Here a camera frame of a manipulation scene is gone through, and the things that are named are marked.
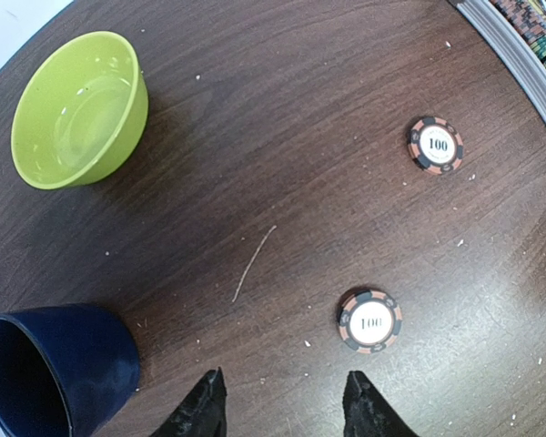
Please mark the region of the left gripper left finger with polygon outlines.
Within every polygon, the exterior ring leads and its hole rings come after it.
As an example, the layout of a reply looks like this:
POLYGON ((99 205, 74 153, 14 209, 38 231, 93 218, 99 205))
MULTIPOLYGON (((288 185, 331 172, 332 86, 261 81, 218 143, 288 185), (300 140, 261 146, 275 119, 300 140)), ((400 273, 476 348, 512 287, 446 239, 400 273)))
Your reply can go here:
POLYGON ((207 371, 150 436, 226 436, 227 395, 222 369, 207 371))

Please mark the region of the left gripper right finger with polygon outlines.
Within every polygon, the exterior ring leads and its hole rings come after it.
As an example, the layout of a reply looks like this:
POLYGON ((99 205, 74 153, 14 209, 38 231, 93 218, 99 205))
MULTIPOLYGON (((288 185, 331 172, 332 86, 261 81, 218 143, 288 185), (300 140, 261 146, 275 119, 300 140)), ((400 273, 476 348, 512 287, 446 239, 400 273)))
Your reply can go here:
POLYGON ((344 436, 418 437, 362 371, 350 371, 342 398, 344 436))

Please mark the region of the aluminium poker case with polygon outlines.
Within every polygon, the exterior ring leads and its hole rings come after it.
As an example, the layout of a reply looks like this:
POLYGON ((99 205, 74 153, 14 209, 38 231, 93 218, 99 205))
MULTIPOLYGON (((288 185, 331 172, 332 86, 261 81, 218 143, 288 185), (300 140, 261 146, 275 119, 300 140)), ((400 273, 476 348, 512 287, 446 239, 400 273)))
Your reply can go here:
POLYGON ((546 69, 540 60, 490 1, 451 4, 508 68, 546 126, 546 69))

